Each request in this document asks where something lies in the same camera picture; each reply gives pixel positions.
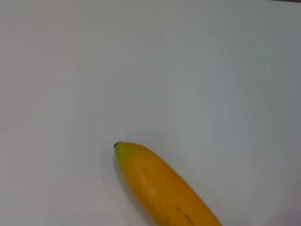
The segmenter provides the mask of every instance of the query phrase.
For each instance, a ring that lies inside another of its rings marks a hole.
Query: yellow banana
[[[114,149],[127,185],[159,226],[221,226],[193,189],[152,150],[122,141]]]

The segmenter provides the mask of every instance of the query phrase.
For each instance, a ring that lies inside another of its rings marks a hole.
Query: banana
[[[158,226],[221,226],[196,192],[152,150],[123,141],[114,150],[125,182]]]

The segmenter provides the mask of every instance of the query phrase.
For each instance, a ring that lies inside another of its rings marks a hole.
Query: white background
[[[299,225],[300,21],[269,0],[2,0],[0,224],[152,225],[125,140],[224,226]]]

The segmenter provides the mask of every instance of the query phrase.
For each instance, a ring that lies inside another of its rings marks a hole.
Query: white surface
[[[151,225],[118,180],[119,140],[162,155],[224,226],[276,225],[289,209],[300,224],[300,11],[1,1],[0,224]]]

